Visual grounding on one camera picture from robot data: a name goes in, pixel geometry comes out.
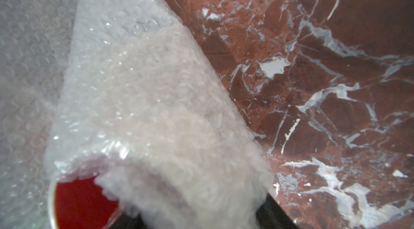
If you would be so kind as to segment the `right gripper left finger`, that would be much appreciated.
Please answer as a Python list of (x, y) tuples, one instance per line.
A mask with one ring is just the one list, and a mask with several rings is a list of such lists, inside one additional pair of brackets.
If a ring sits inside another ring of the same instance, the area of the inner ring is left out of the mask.
[(123, 213), (110, 224), (109, 229), (146, 229), (146, 225), (140, 215), (130, 217)]

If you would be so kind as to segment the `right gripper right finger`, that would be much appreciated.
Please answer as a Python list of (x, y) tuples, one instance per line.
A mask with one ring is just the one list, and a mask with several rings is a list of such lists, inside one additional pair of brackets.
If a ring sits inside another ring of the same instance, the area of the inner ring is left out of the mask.
[(257, 210), (256, 219), (260, 229), (299, 229), (269, 193)]

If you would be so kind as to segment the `white mug red inside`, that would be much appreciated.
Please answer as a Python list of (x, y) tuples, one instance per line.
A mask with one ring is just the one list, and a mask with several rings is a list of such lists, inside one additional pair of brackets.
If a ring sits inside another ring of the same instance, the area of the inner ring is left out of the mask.
[(118, 206), (102, 194), (93, 177), (50, 182), (47, 212), (52, 229), (103, 229)]

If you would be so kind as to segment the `clear bubble wrap sheet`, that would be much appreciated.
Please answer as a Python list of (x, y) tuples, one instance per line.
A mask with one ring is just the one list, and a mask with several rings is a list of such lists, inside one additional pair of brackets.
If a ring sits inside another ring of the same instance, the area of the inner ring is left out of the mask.
[(94, 178), (157, 229), (256, 229), (273, 177), (164, 0), (1, 0), (1, 228)]

